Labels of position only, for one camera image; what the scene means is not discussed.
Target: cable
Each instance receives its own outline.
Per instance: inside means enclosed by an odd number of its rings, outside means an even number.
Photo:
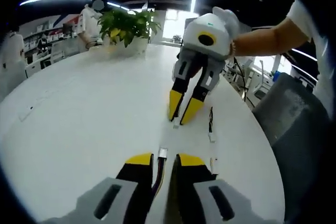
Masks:
[[[234,63],[237,64],[239,70],[240,70],[240,73],[242,75],[242,78],[243,78],[243,85],[244,85],[244,102],[246,102],[246,84],[245,84],[245,77],[244,77],[244,73],[242,71],[242,69],[240,68],[240,65],[238,64],[238,61],[236,59],[236,57],[233,58],[234,60]]]
[[[212,133],[212,121],[214,119],[214,113],[212,111],[212,108],[210,109],[210,115],[209,115],[209,133]]]
[[[159,157],[157,159],[157,171],[158,171],[158,175],[156,176],[156,180],[155,183],[152,187],[152,201],[154,200],[154,198],[157,196],[162,183],[163,183],[163,177],[164,177],[164,167],[165,167],[165,163],[166,163],[166,159]]]
[[[251,102],[251,100],[249,99],[249,97],[247,99],[251,103],[251,105],[253,106],[253,108],[255,108],[255,105]]]

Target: yellow circular marker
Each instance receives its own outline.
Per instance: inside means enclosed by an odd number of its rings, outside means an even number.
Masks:
[[[216,37],[207,31],[203,31],[198,35],[198,41],[204,46],[212,46],[216,43]]]

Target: round white table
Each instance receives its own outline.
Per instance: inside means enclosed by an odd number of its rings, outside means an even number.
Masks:
[[[224,78],[196,118],[174,129],[167,106],[179,49],[149,45],[145,56],[127,59],[108,57],[104,50],[72,56],[34,74],[0,104],[1,164],[37,221],[67,214],[80,195],[116,177],[129,157],[146,152],[157,157],[161,146],[168,148],[165,177],[146,222],[162,223],[176,154],[199,156],[209,167],[213,106],[218,178],[248,199],[256,216],[283,222],[284,189],[272,149]],[[182,111],[198,76],[191,80]]]

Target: white pot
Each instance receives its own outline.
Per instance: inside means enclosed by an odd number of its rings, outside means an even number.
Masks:
[[[132,43],[125,47],[124,41],[118,42],[112,47],[111,55],[116,57],[128,58],[143,55],[147,49],[148,39],[134,38]]]

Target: gray office chair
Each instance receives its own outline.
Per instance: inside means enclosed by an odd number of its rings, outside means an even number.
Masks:
[[[321,102],[291,76],[282,73],[253,114],[272,147],[285,192],[285,220],[301,211],[314,183],[329,126]]]

